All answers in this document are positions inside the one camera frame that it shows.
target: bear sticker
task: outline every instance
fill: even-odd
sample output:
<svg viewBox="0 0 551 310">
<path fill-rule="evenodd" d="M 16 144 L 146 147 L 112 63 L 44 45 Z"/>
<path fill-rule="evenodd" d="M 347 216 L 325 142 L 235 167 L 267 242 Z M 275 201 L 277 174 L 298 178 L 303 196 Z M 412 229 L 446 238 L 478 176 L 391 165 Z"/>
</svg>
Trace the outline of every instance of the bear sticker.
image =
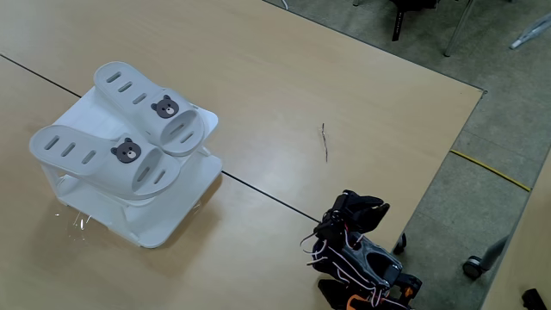
<svg viewBox="0 0 551 310">
<path fill-rule="evenodd" d="M 112 147 L 111 152 L 123 164 L 130 164 L 138 159 L 141 154 L 141 148 L 132 142 L 132 139 L 125 138 L 124 142 L 118 147 Z"/>
<path fill-rule="evenodd" d="M 170 99 L 170 96 L 164 95 L 160 102 L 152 104 L 152 109 L 162 118 L 171 118 L 178 113 L 180 107 L 178 107 L 178 103 Z"/>
</svg>

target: black bag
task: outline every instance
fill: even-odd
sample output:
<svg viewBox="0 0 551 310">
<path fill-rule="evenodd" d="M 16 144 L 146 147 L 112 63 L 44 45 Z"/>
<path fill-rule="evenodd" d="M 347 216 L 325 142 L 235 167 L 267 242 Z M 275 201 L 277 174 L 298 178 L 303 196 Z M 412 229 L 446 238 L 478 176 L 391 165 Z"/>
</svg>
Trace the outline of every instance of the black bag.
<svg viewBox="0 0 551 310">
<path fill-rule="evenodd" d="M 390 0 L 396 4 L 398 13 L 396 15 L 396 22 L 394 24 L 393 41 L 397 41 L 399 38 L 399 32 L 402 29 L 402 22 L 404 21 L 404 13 L 407 11 L 419 11 L 421 9 L 435 9 L 438 6 L 440 0 Z"/>
</svg>

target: table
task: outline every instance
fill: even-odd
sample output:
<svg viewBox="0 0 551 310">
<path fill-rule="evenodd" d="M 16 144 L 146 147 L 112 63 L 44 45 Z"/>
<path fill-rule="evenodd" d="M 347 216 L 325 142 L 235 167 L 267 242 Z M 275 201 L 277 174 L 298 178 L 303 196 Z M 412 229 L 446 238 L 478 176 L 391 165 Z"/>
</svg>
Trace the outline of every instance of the table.
<svg viewBox="0 0 551 310">
<path fill-rule="evenodd" d="M 81 230 L 28 151 L 74 96 L 5 59 L 0 74 L 0 308 L 329 309 L 299 248 L 315 223 L 230 177 L 155 250 Z"/>
<path fill-rule="evenodd" d="M 220 117 L 227 172 L 312 217 L 343 189 L 382 197 L 369 237 L 388 250 L 482 94 L 258 0 L 2 6 L 0 53 L 80 95 L 100 65 L 136 66 Z"/>
<path fill-rule="evenodd" d="M 521 296 L 530 288 L 536 288 L 546 306 L 551 306 L 550 159 L 548 155 L 493 279 L 483 310 L 523 309 Z"/>
</svg>

